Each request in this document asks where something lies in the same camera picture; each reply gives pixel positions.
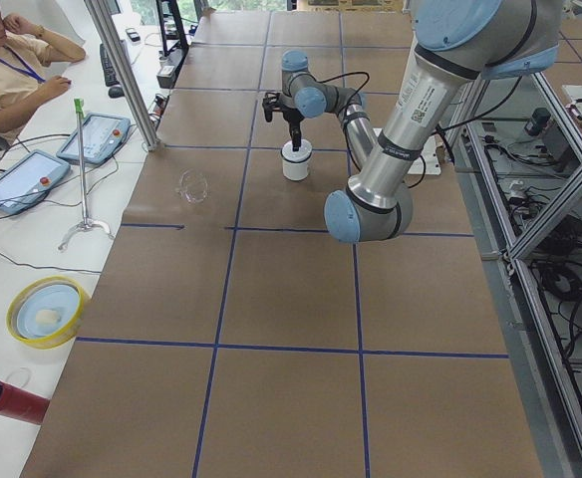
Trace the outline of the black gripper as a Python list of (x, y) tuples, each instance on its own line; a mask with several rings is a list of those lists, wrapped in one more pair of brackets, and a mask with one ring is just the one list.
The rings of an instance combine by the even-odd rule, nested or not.
[(286, 106), (281, 108), (281, 112), (283, 118), (289, 125), (292, 149), (299, 150), (302, 145), (302, 133), (300, 124), (303, 120), (303, 115), (297, 109)]

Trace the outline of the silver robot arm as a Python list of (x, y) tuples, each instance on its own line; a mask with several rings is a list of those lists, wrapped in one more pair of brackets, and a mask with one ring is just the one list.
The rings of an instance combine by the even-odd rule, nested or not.
[(414, 19), (413, 60), (379, 132), (358, 93), (317, 81), (303, 52), (286, 52), (281, 90), (266, 108), (281, 110), (294, 147), (301, 143), (301, 120), (336, 115), (360, 165), (326, 199), (329, 233), (346, 243), (402, 234), (413, 215), (405, 176), (458, 89), (477, 78), (515, 78), (549, 68), (557, 58), (561, 18), (559, 1), (422, 2)]

